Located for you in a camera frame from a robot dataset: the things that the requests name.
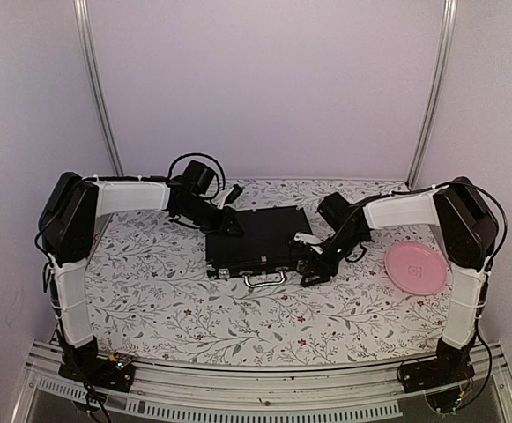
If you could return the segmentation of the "right aluminium frame post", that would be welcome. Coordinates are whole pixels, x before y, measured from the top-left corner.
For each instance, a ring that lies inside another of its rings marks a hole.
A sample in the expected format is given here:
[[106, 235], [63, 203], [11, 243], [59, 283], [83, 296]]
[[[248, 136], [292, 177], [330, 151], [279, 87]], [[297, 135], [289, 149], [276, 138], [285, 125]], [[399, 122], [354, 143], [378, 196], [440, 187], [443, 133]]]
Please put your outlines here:
[[457, 6], [457, 0], [445, 0], [443, 2], [441, 30], [436, 49], [434, 72], [419, 129], [418, 140], [412, 155], [412, 163], [405, 180], [408, 188], [413, 188], [417, 184], [422, 164], [427, 154], [452, 48]]

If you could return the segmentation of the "left aluminium frame post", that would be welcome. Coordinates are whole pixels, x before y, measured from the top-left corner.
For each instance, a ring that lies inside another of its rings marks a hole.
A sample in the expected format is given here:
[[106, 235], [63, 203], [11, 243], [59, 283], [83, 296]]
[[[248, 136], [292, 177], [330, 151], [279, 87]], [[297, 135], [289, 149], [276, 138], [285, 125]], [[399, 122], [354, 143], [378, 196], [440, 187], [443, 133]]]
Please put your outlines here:
[[100, 80], [100, 70], [93, 42], [93, 32], [88, 8], [89, 4], [86, 0], [75, 0], [73, 5], [93, 105], [97, 114], [108, 161], [114, 175], [124, 176], [122, 159], [115, 141], [112, 123], [108, 115], [108, 106]]

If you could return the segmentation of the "aluminium frame post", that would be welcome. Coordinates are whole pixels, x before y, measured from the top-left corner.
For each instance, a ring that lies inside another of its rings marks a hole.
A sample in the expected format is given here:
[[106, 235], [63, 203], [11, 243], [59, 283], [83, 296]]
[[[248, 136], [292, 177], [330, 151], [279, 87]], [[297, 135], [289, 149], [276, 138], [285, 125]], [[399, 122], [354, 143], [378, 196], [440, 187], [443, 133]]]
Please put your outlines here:
[[108, 161], [114, 175], [124, 176], [122, 159], [115, 141], [112, 123], [108, 115], [108, 106], [100, 80], [100, 70], [93, 42], [93, 32], [88, 8], [89, 4], [86, 0], [75, 0], [73, 5], [93, 105], [97, 114]]
[[422, 164], [427, 154], [452, 48], [457, 6], [457, 0], [445, 0], [443, 2], [441, 30], [436, 49], [434, 72], [419, 129], [418, 140], [412, 155], [412, 163], [405, 180], [408, 188], [413, 188], [417, 184]]

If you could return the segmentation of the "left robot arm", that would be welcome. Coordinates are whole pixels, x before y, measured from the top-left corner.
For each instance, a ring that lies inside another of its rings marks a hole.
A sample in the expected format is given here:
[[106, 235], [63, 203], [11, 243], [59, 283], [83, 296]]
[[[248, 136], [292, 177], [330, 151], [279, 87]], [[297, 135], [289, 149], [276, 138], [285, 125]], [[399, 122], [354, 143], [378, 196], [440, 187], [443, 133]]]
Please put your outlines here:
[[213, 198], [199, 194], [185, 176], [84, 178], [63, 173], [38, 223], [37, 241], [54, 274], [57, 310], [63, 337], [73, 348], [92, 343], [87, 311], [85, 268], [91, 254], [96, 220], [122, 212], [164, 211], [185, 218], [205, 234], [241, 236], [231, 204], [243, 188], [235, 184]]

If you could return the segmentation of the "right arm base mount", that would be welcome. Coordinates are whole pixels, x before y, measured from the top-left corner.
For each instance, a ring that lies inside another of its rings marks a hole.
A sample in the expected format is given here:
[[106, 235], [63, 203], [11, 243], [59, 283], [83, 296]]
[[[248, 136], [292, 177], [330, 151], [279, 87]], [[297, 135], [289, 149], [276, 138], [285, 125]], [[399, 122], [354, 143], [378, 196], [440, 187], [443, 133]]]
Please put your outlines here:
[[431, 360], [406, 360], [397, 368], [397, 379], [405, 393], [445, 387], [447, 390], [428, 394], [429, 407], [440, 414], [456, 412], [464, 401], [475, 375], [471, 364], [472, 345], [456, 349], [439, 341]]

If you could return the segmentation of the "pink plate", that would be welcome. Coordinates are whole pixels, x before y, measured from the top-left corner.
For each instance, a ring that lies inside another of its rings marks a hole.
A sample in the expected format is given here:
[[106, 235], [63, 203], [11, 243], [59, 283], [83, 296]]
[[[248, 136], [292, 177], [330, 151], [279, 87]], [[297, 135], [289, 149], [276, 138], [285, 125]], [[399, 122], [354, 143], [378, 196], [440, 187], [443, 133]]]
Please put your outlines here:
[[392, 245], [385, 253], [384, 264], [391, 282], [409, 294], [435, 294], [447, 280], [447, 265], [442, 255], [419, 242]]

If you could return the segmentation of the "floral tablecloth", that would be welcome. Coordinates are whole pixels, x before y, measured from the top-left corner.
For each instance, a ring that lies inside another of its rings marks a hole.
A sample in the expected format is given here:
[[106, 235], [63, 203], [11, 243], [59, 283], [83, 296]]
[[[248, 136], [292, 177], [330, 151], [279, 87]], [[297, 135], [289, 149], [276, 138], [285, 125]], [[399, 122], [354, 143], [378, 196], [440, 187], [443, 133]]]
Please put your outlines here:
[[[320, 204], [313, 213], [299, 195], [272, 182], [261, 201], [236, 212], [295, 206], [324, 241], [334, 231]], [[63, 338], [64, 349], [232, 365], [316, 365], [436, 351], [449, 314], [449, 307], [440, 313], [441, 298], [407, 300], [378, 283], [380, 269], [346, 262], [315, 286], [301, 286], [301, 271], [289, 272], [282, 286], [214, 280], [206, 273], [206, 235], [171, 222], [165, 211], [98, 218], [85, 268], [93, 341], [73, 348]]]

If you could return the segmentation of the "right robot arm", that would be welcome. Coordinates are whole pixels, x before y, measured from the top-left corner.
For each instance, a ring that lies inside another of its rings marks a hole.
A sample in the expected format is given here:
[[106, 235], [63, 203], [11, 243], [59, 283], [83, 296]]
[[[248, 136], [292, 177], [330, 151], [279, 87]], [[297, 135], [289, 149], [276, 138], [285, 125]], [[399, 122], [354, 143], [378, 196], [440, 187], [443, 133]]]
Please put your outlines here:
[[393, 226], [439, 227], [450, 264], [452, 294], [441, 342], [460, 350], [473, 339], [485, 303], [485, 286], [493, 261], [508, 233], [505, 215], [494, 216], [494, 198], [464, 176], [411, 192], [377, 194], [352, 204], [338, 193], [321, 202], [319, 212], [334, 233], [322, 241], [298, 232], [294, 241], [310, 249], [301, 272], [303, 286], [330, 281], [372, 231]]

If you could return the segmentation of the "front aluminium rail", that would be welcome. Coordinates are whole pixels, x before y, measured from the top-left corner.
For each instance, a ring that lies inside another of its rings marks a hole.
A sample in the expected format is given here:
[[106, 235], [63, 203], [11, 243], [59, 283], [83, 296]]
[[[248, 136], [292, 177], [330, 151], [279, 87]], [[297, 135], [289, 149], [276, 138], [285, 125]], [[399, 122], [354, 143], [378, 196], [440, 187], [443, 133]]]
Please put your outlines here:
[[406, 391], [404, 360], [312, 367], [138, 360], [129, 392], [62, 378], [54, 343], [34, 342], [14, 422], [512, 422], [512, 375], [499, 345], [471, 351], [470, 380]]

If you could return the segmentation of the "black poker case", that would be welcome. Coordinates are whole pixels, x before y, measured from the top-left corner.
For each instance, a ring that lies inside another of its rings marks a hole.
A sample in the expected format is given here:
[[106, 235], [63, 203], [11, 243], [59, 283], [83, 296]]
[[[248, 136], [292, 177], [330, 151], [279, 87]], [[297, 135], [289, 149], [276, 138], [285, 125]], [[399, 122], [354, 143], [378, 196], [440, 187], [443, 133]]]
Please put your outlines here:
[[287, 274], [303, 271], [314, 250], [295, 239], [311, 234], [307, 216], [295, 206], [238, 211], [241, 236], [205, 236], [207, 276], [241, 278], [248, 288], [282, 286]]

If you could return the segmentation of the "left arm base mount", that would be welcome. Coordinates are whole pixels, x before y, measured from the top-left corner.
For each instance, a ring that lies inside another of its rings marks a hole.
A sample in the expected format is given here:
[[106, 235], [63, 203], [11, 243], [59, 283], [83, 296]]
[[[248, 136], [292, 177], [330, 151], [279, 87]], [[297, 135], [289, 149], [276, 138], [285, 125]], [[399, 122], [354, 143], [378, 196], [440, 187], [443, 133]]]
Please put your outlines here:
[[104, 388], [129, 393], [136, 368], [133, 364], [120, 365], [118, 361], [99, 358], [94, 352], [64, 350], [58, 374], [93, 388]]

